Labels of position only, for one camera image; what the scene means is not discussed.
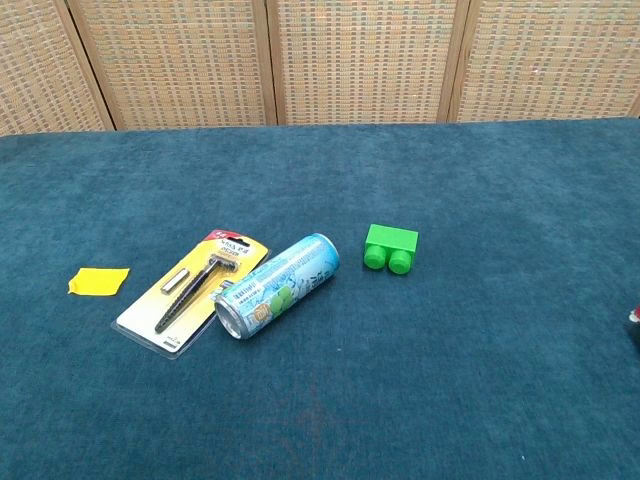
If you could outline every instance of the lego stud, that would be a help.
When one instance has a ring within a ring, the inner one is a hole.
[[[387,252],[378,245],[370,245],[364,253],[364,264],[378,270],[387,263]]]
[[[411,255],[404,250],[396,250],[389,259],[389,270],[398,275],[404,275],[411,269]]]

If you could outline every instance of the razor head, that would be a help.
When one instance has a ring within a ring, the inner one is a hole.
[[[215,253],[209,257],[209,261],[207,263],[209,264],[210,268],[223,267],[227,270],[231,270],[232,272],[235,272],[238,269],[238,262],[225,257],[221,257],[219,255],[216,255]]]

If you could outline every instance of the can lid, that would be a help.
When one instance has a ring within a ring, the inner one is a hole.
[[[240,316],[237,315],[233,308],[220,296],[218,296],[216,300],[216,315],[224,329],[229,332],[229,335],[233,338],[241,339],[249,336],[246,328],[242,328],[243,325]]]

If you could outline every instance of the razor package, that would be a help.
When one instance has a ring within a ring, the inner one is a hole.
[[[215,310],[212,294],[242,280],[268,253],[264,245],[245,235],[213,230],[112,326],[176,358],[210,323]]]

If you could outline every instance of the barcode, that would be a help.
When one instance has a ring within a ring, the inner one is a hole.
[[[236,300],[239,300],[242,297],[244,297],[247,293],[249,293],[251,290],[253,290],[253,285],[249,285],[247,287],[241,288],[237,292],[234,292],[233,298],[235,298]]]

